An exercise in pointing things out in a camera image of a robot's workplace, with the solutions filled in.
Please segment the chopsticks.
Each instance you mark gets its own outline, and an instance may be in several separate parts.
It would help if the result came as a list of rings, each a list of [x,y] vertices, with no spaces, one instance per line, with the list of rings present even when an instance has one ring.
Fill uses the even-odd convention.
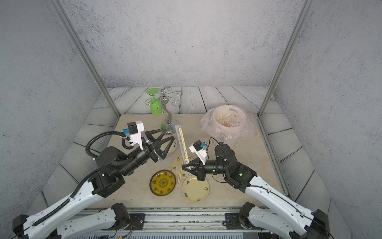
[[[180,124],[178,124],[178,125],[175,125],[175,129],[176,129],[176,134],[178,137],[179,147],[180,147],[181,154],[182,154],[183,165],[186,165],[186,164],[190,163],[190,161],[189,161],[189,155],[187,152],[182,127]]]

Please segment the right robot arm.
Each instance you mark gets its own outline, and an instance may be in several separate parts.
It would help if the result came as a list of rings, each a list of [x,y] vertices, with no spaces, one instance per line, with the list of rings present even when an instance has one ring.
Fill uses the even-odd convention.
[[[182,169],[204,181],[208,174],[221,174],[234,189],[257,199],[271,213],[252,203],[245,203],[238,213],[239,223],[245,229],[265,229],[284,239],[330,239],[329,219],[321,210],[310,209],[292,201],[273,188],[248,166],[238,162],[235,152],[222,142],[215,147],[215,160],[209,159],[207,144],[196,141],[190,151],[198,157]]]

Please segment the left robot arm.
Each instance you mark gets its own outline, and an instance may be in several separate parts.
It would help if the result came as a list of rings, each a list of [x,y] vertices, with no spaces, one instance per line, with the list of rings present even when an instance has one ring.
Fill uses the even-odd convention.
[[[122,132],[107,131],[92,138],[86,154],[96,161],[96,169],[85,176],[67,197],[34,215],[20,215],[13,219],[13,232],[18,239],[75,239],[97,230],[118,231],[132,225],[122,203],[116,203],[97,214],[73,219],[78,212],[107,198],[125,184],[131,175],[148,160],[164,160],[173,144],[173,136],[164,137],[166,129],[145,131],[143,123],[132,122]],[[114,146],[99,155],[91,146],[102,137],[117,135],[126,154]]]

